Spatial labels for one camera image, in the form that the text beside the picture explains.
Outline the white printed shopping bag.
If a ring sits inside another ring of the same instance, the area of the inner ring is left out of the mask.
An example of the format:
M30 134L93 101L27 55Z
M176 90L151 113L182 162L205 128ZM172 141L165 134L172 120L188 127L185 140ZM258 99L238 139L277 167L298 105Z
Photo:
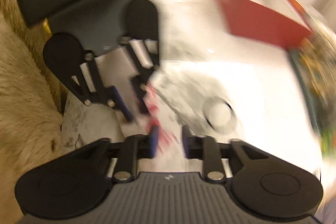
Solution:
M96 61L103 84L117 88L133 116L133 120L128 122L122 113L116 112L123 136L148 134L152 126L159 127L155 158L141 160L139 170L145 172L183 171L181 127L178 124L177 115L164 102L154 84L148 82L139 89L145 93L142 99L136 96L131 78L138 73L124 47L99 56Z

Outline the red cardboard box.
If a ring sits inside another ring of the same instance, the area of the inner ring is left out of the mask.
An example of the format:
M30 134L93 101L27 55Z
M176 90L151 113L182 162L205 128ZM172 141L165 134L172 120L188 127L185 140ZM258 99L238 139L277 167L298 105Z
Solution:
M230 34L286 50L300 47L312 34L290 0L216 0Z

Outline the teal dish tray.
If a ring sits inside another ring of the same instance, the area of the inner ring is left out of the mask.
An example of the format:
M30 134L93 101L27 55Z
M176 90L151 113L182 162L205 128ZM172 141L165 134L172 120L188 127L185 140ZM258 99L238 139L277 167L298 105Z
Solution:
M312 129L315 133L321 135L322 125L319 119L322 110L321 102L318 95L311 90L308 71L301 63L300 52L299 50L289 50L287 56L301 88Z

